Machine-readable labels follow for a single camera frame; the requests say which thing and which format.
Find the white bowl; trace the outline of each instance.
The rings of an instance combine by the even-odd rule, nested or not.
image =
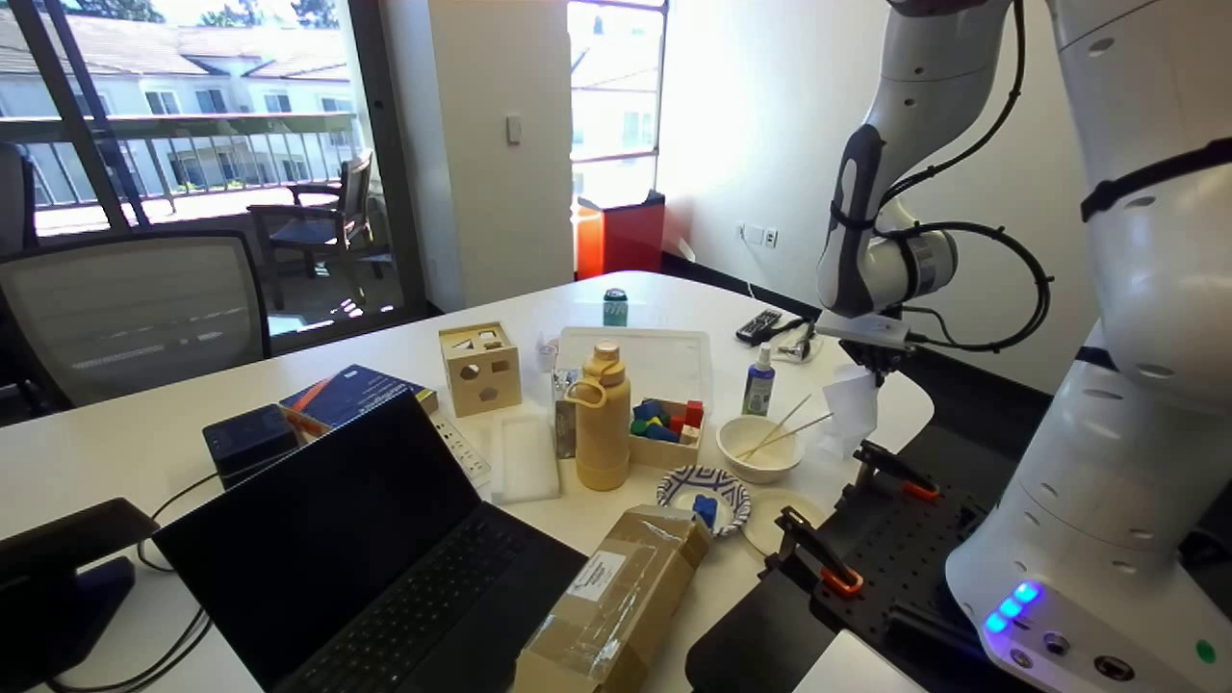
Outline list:
[[[772,431],[766,415],[736,415],[719,426],[719,453],[737,476],[772,486],[800,467],[804,448],[796,433]]]

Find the chair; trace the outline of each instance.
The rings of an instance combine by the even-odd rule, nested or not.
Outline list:
[[[0,259],[37,245],[33,240],[33,164],[0,143]]]
[[[324,255],[333,255],[343,260],[343,278],[348,294],[361,301],[361,286],[352,281],[352,259],[359,249],[373,245],[368,228],[368,174],[373,163],[343,163],[338,164],[338,190],[329,184],[292,184],[292,205],[250,205],[264,286],[271,306],[283,303],[278,255],[296,249],[302,255],[302,272],[315,272],[315,260]]]
[[[0,331],[48,407],[270,355],[242,235],[115,235],[0,260]]]

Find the railing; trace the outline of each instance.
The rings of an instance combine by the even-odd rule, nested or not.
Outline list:
[[[107,127],[142,200],[283,190],[292,182],[333,182],[361,151],[359,115],[112,115]],[[0,138],[19,143],[33,163],[33,205],[92,208],[94,197],[69,146],[60,118],[0,118]]]

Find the laptop keyboard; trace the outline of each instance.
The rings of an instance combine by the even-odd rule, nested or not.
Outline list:
[[[397,688],[446,634],[465,604],[509,564],[509,531],[470,518],[415,569],[391,582],[343,634],[315,649],[282,688]]]

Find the wall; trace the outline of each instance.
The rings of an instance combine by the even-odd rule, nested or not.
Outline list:
[[[450,310],[569,281],[565,2],[388,0],[384,28],[425,301]]]
[[[877,87],[882,29],[877,0],[674,0],[659,190],[668,200],[668,235],[685,235],[695,260],[816,301],[832,182]],[[1009,72],[1011,36],[984,113],[1000,106]],[[1056,272],[1043,331],[1003,355],[957,355],[1043,392],[1058,383],[1094,321],[1077,164],[1050,18],[1026,0],[1026,84],[1015,115],[979,158],[904,205],[922,219],[1003,224]],[[777,245],[741,242],[737,224],[772,228]],[[1026,310],[1026,281],[984,242],[962,242],[957,281],[927,303],[950,317],[957,340],[994,340]]]

